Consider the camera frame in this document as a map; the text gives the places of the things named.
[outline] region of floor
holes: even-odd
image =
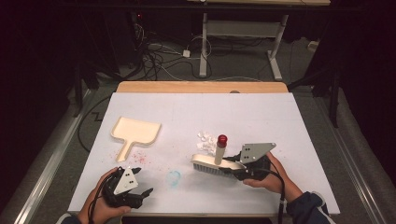
[[[131,80],[274,81],[266,50],[262,50],[271,48],[272,44],[271,39],[214,39],[208,58],[209,76],[197,78],[197,60],[173,61],[180,57],[185,46],[172,42],[154,43],[150,48],[155,58],[147,58],[146,73],[141,72]],[[309,40],[304,38],[281,43],[276,59],[286,84],[304,76],[314,55],[307,49],[308,44]],[[197,57],[199,52],[195,50],[191,58]],[[161,62],[161,70],[150,70],[151,60]],[[120,70],[121,75],[131,71],[127,66]],[[69,110],[1,214],[0,223],[55,223],[67,210],[89,155],[84,147],[91,147],[100,128],[100,119],[94,121],[92,112],[98,112],[102,118],[106,112],[105,98],[117,87],[117,82],[104,74],[99,73],[98,80],[99,90],[86,91],[82,113],[76,118],[73,117],[76,107],[71,92]],[[327,117],[329,99],[315,98],[310,90],[306,86],[291,92],[341,210],[340,215],[332,218],[336,223],[390,223],[396,220],[392,209],[396,205],[395,188],[360,133],[342,90],[337,129]],[[285,217],[284,223],[291,223],[290,218]]]

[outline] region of red cap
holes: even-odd
[[[227,136],[224,134],[218,137],[218,147],[227,147]]]

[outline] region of wooden dustpan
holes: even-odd
[[[160,123],[120,117],[111,132],[113,137],[124,141],[124,145],[117,156],[117,161],[126,161],[132,145],[153,143],[160,128]]]

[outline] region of gray carpet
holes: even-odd
[[[269,48],[271,43],[270,40],[264,40],[260,43],[260,47]],[[304,71],[313,56],[312,52],[306,50],[307,44],[308,41],[304,39],[295,43],[282,43],[277,54],[277,60],[286,83],[297,80],[304,75]],[[169,43],[169,46],[179,52],[183,50],[183,48],[171,43]],[[233,79],[223,79],[222,81],[252,81],[249,78],[261,81],[274,81],[268,62],[263,60],[266,57],[264,51],[260,48],[241,48],[227,53],[224,49],[217,49],[212,53],[213,55],[209,59],[212,75],[207,80],[235,77]],[[216,54],[224,53],[226,53],[225,56],[216,56]],[[171,60],[175,56],[164,54],[163,57]],[[194,73],[197,75],[196,64],[197,62],[193,61]],[[133,79],[143,78],[143,76],[143,74],[139,74]],[[117,87],[116,82],[103,75],[99,75],[99,78],[101,87],[94,93],[92,102],[89,105],[85,105],[88,108],[110,95]],[[174,65],[167,68],[167,72],[162,70],[158,74],[158,80],[175,80],[175,78],[198,80],[191,75],[191,68],[187,63]],[[329,125],[327,115],[323,113],[326,112],[326,108],[323,108],[323,106],[328,104],[327,98],[314,98],[309,87],[300,87],[292,92],[341,210],[340,215],[332,217],[333,220],[336,223],[384,223],[373,221],[372,215],[368,212],[370,208],[362,201],[357,183],[353,179],[353,174],[350,173],[348,164],[346,164],[343,156],[340,140],[334,135],[335,132],[342,136],[346,149],[349,150],[355,159],[363,179],[373,193],[381,215],[386,220],[385,223],[394,222],[396,218],[392,208],[396,205],[395,188],[360,133],[359,125],[357,125],[350,111],[348,111],[347,100],[342,92],[340,92],[340,104],[337,114],[339,124],[337,130],[334,130]],[[99,118],[102,118],[106,112],[107,103],[108,101],[104,101],[92,112],[98,112]],[[94,114],[89,114],[81,125],[80,136],[83,145],[87,148],[91,148],[96,133],[100,128],[100,121],[95,121],[95,116]],[[11,203],[0,216],[0,223],[12,223],[17,218],[35,182],[47,164],[52,149],[56,146],[56,141],[53,141],[53,139],[62,139],[61,136],[57,137],[57,135],[62,135],[61,130],[66,129],[66,127],[62,126],[62,123],[60,123],[60,126],[60,131],[54,131],[52,141],[49,141],[43,148],[32,165],[29,174],[17,189]],[[31,223],[55,223],[58,217],[66,211],[88,155],[88,152],[84,150],[78,141],[77,133],[74,133],[64,159],[59,165],[56,175],[42,202],[39,204]],[[180,220],[180,223],[186,222],[188,222],[187,219]],[[239,223],[257,222],[240,220]],[[290,218],[285,217],[284,223],[291,223]]]

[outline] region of dustpan handle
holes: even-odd
[[[122,149],[119,152],[119,155],[117,156],[117,161],[126,161],[126,158],[128,157],[129,150],[131,148],[130,142],[124,139],[124,145],[122,146]]]

